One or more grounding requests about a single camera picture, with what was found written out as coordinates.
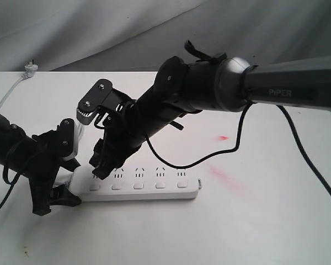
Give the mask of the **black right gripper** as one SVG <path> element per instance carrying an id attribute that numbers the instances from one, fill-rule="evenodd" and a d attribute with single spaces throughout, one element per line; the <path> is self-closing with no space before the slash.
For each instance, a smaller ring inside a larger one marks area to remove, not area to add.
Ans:
<path id="1" fill-rule="evenodd" d="M 103 139 L 97 141 L 89 160 L 94 167 L 92 174 L 99 179 L 106 179 L 140 149 L 139 146 L 130 145 L 133 135 L 126 114 L 133 107 L 137 107 L 137 104 L 132 98 L 105 98 L 100 104 L 101 110 L 108 116 L 103 121 Z"/>

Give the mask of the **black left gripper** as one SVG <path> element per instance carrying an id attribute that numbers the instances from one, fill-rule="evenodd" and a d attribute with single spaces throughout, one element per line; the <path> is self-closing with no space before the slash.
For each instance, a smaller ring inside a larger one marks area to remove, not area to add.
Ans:
<path id="1" fill-rule="evenodd" d="M 51 206 L 80 205 L 82 200 L 72 194 L 66 185 L 53 187 L 60 167 L 60 160 L 55 150 L 57 132 L 50 130 L 41 135 L 34 135 L 33 139 L 38 143 L 39 152 L 28 167 L 33 213 L 44 216 L 51 212 Z M 68 171 L 74 171 L 80 166 L 75 157 L 61 157 L 61 167 Z"/>

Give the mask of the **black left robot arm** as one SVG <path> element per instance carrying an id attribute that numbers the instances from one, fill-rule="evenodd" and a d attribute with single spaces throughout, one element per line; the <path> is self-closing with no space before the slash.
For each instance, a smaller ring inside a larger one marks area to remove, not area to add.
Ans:
<path id="1" fill-rule="evenodd" d="M 29 180 L 33 213 L 44 216 L 52 205 L 78 206 L 81 199 L 66 185 L 55 186 L 58 171 L 73 172 L 80 166 L 78 129 L 71 118 L 63 119 L 56 130 L 27 136 L 25 131 L 0 114 L 0 165 L 2 178 L 11 188 L 20 176 Z"/>

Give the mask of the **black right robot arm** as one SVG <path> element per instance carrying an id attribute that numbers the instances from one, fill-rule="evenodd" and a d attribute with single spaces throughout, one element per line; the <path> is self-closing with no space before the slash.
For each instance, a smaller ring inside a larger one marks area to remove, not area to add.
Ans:
<path id="1" fill-rule="evenodd" d="M 96 177 L 122 167 L 146 140 L 187 114 L 243 112 L 255 103 L 331 111 L 331 56 L 259 66 L 185 47 L 196 62 L 168 59 L 137 100 L 107 79 L 90 89 L 92 115 L 104 125 L 89 161 Z"/>

